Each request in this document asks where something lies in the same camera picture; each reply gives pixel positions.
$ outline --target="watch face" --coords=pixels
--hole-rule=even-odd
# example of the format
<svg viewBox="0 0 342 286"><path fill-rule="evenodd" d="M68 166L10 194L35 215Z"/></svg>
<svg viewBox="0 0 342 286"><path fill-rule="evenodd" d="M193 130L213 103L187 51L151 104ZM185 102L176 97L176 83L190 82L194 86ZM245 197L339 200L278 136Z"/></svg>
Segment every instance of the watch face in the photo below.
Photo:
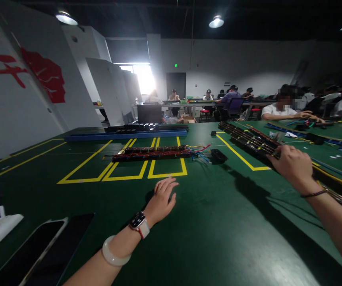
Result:
<svg viewBox="0 0 342 286"><path fill-rule="evenodd" d="M142 221L146 219L146 216L142 213L136 213L133 218L130 220L129 225L131 228L137 228Z"/></svg>

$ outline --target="dark ceiling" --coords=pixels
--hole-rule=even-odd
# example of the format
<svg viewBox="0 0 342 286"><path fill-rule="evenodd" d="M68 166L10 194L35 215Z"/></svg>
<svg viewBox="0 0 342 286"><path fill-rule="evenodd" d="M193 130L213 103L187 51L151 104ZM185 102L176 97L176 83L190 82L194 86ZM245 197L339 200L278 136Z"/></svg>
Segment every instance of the dark ceiling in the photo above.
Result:
<svg viewBox="0 0 342 286"><path fill-rule="evenodd" d="M16 2L55 15L63 6L105 37L342 41L342 1L329 0L40 0ZM219 13L224 25L209 28Z"/></svg>

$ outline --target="table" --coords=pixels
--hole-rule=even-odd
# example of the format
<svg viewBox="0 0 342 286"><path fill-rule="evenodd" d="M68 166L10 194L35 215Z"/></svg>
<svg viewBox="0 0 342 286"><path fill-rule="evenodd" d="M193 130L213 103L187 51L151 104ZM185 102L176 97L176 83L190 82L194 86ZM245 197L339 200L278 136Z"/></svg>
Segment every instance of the table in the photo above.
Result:
<svg viewBox="0 0 342 286"><path fill-rule="evenodd" d="M232 124L271 131L265 121ZM184 163L179 159L146 165L129 162L120 163L110 173L111 157L102 160L103 155L117 153L128 140L108 145L107 141L64 143L62 139L70 132L0 162L0 173L10 166L6 169L10 171L0 175L6 214L24 215L0 243L0 268L42 222L95 212L64 282L142 208L158 180L174 174L180 183L175 188L175 208L138 245L114 285L137 285L138 277L144 280L139 284L150 286L342 285L342 258L308 203L280 175L233 145L228 134L211 137L211 131L220 131L218 122L189 124L186 137L161 138L159 145L212 144L211 148L229 158L224 165L190 158ZM342 138L342 125L314 131ZM342 156L335 148L286 141L342 169L342 157L329 157ZM138 139L133 146L154 143ZM94 182L85 182L86 178Z"/></svg>
<svg viewBox="0 0 342 286"><path fill-rule="evenodd" d="M272 102L244 102L242 106L248 106L246 111L245 120L249 120L249 116L251 113L251 109L254 106L267 106L272 104ZM196 114L196 107L203 107L203 106L223 106L224 104L217 104L217 103L186 103L186 104L163 104L162 107L192 107L192 115L195 116ZM132 116L135 118L135 108L136 105L131 105Z"/></svg>

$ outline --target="wrist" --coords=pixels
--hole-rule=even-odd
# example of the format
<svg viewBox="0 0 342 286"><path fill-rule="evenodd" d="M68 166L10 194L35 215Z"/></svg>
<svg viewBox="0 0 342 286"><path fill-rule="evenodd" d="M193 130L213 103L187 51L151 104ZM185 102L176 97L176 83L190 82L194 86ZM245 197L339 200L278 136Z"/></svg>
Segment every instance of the wrist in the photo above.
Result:
<svg viewBox="0 0 342 286"><path fill-rule="evenodd" d="M323 189L313 178L291 180L290 183L301 195L309 195Z"/></svg>
<svg viewBox="0 0 342 286"><path fill-rule="evenodd" d="M147 220L147 225L148 227L151 229L154 226L154 221L151 218L151 216L148 214L148 212L146 212L146 210L143 211L143 214L146 216L146 220Z"/></svg>

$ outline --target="cardboard box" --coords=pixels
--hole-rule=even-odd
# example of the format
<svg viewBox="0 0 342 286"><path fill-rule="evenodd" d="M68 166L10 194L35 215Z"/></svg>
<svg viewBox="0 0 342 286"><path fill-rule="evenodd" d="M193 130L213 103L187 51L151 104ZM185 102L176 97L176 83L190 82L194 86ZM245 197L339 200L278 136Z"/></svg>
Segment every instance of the cardboard box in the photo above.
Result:
<svg viewBox="0 0 342 286"><path fill-rule="evenodd" d="M196 119L193 116L182 116L179 120L178 123L197 123Z"/></svg>

